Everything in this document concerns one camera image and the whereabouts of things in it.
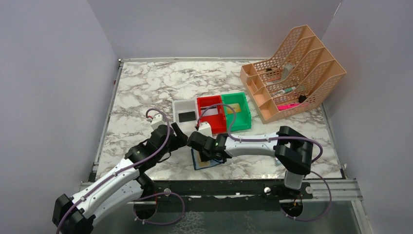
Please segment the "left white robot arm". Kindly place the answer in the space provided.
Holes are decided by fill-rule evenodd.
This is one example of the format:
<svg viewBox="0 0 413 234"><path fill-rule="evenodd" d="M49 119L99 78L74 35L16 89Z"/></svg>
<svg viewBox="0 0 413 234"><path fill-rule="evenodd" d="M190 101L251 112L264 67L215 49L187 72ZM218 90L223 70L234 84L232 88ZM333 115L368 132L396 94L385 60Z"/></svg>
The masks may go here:
<svg viewBox="0 0 413 234"><path fill-rule="evenodd" d="M145 172L161 162L165 154L186 146L187 141L188 136L176 123L159 125L95 183L72 196L63 194L56 199L52 217L56 232L89 234L109 212L155 194L155 184Z"/></svg>

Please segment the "white plastic bin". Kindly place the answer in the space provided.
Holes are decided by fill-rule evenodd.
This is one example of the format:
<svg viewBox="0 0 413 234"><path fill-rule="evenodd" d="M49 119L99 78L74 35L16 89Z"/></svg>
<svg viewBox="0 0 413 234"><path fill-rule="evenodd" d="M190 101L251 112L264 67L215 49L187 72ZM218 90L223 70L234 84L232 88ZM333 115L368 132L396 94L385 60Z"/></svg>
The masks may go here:
<svg viewBox="0 0 413 234"><path fill-rule="evenodd" d="M199 112L197 101L193 99L174 100L172 102L173 121L177 123L181 131L190 136L196 131L197 119Z"/></svg>

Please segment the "navy blue card holder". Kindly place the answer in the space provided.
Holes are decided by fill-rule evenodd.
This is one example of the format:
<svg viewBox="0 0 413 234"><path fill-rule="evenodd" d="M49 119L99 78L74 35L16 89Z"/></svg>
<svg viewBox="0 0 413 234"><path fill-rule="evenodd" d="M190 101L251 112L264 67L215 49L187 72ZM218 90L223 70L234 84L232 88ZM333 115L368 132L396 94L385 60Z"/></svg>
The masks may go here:
<svg viewBox="0 0 413 234"><path fill-rule="evenodd" d="M191 156L192 156L193 167L194 167L194 170L196 171L223 164L222 160L216 160L216 159L205 161L205 162L201 161L201 157L199 153L195 151L194 149L191 149Z"/></svg>

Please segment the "green plastic bin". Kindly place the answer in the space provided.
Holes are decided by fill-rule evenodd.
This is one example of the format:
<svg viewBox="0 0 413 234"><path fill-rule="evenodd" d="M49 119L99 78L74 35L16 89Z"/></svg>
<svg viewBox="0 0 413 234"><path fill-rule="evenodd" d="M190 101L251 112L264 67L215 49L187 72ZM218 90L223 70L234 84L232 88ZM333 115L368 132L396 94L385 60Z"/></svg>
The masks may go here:
<svg viewBox="0 0 413 234"><path fill-rule="evenodd" d="M236 119L231 127L231 131L243 131L251 128L251 112L247 103L244 92L222 94L222 103L231 106L235 113Z"/></svg>

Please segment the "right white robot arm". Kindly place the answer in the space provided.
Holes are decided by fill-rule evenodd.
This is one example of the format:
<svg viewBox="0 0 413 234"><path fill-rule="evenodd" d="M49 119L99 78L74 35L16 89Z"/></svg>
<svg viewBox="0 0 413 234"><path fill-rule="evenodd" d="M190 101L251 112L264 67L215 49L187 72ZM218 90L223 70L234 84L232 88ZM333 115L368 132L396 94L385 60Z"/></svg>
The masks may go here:
<svg viewBox="0 0 413 234"><path fill-rule="evenodd" d="M275 133L255 136L226 133L213 138L193 132L187 141L187 146L205 160L225 162L229 158L248 155L274 157L285 167L284 186L291 190L299 190L304 177L310 174L314 144L313 140L288 126L280 127Z"/></svg>

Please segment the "peach desk organizer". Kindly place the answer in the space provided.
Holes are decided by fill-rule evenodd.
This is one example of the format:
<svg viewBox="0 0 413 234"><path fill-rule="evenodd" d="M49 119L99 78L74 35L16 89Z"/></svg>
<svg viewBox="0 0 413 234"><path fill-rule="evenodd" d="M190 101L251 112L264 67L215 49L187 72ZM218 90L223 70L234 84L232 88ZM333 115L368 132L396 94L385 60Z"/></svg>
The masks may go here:
<svg viewBox="0 0 413 234"><path fill-rule="evenodd" d="M296 67L281 81L282 69L288 63ZM271 58L243 65L240 79L262 123L267 124L318 108L345 75L345 69L313 30L303 25L290 30ZM292 86L296 89L290 93L271 96ZM300 95L307 99L299 106L277 109L278 105L299 103Z"/></svg>

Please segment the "red plastic bin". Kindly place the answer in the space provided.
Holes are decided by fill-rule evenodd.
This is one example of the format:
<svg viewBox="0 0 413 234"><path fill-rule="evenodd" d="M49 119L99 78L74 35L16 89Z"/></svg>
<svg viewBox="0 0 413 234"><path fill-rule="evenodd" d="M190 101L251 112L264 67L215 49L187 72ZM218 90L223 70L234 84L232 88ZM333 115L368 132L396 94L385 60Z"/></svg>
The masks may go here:
<svg viewBox="0 0 413 234"><path fill-rule="evenodd" d="M205 96L198 97L196 101L198 112L199 114L201 114L207 107L213 104L222 103L222 98L220 95ZM227 125L224 107L222 105L219 105L207 110L206 113L200 118L200 122L208 122L211 126L213 134L225 133L227 130Z"/></svg>

